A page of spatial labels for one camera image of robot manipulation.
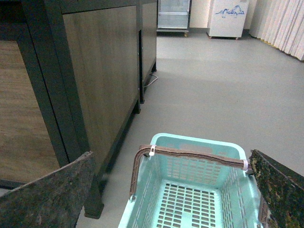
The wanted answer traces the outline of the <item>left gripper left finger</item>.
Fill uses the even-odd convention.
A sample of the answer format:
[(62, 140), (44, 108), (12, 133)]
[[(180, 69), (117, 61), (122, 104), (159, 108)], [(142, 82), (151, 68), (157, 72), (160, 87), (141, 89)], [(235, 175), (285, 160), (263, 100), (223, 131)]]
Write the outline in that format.
[(0, 198), (2, 228), (74, 228), (89, 194), (93, 152)]

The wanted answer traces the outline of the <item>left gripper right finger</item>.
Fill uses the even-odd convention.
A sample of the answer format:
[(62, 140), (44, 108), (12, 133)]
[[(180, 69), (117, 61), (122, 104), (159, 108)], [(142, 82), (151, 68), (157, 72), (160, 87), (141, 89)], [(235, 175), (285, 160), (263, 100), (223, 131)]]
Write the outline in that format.
[(304, 177), (261, 151), (251, 150), (250, 165), (267, 203), (271, 228), (304, 226)]

